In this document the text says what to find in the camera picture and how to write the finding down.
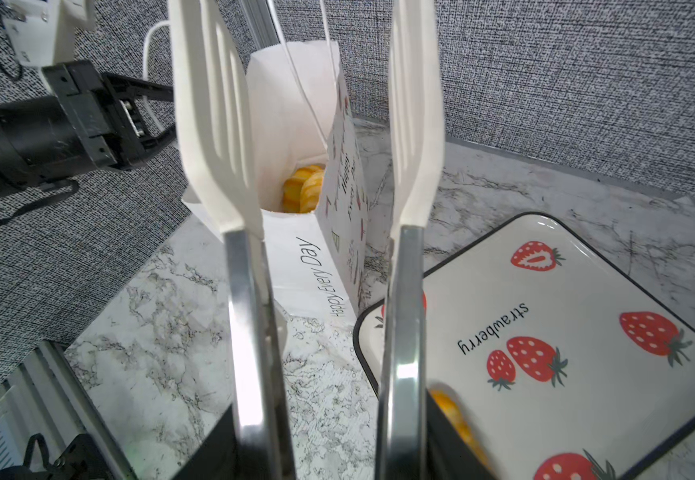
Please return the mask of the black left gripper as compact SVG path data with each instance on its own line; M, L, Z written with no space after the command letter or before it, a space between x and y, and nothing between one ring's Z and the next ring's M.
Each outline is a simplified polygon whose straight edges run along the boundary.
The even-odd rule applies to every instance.
M89 61L44 67L41 74L94 169L138 168L178 134L187 180L226 248L239 472L244 479L293 479L244 66L216 2L168 7L174 89L100 73ZM137 106L145 97L175 102L176 125L149 134Z

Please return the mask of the right gripper white spatula finger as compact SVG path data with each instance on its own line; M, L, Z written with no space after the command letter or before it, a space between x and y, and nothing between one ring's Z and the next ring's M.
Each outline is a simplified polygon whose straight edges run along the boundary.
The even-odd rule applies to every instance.
M427 461L423 240L445 157L433 1L393 4L389 121L395 191L375 478L421 479Z

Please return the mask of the white paper gift bag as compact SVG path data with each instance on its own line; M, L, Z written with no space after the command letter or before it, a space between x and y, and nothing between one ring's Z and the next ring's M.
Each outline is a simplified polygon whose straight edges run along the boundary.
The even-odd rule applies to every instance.
M367 194L339 43L281 39L243 63L215 2L172 1L167 24L185 204L219 238L263 240L285 312L355 319Z

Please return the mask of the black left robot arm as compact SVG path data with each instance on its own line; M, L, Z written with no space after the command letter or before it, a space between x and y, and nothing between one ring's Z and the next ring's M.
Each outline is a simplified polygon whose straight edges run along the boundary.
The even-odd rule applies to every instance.
M243 64L214 2L173 1L169 24L171 86L72 61L43 69L48 96L0 106L0 199L43 190L44 198L23 207L30 213L73 196L80 175L131 170L177 143L187 180L226 248L235 382L233 405L182 474L292 479Z

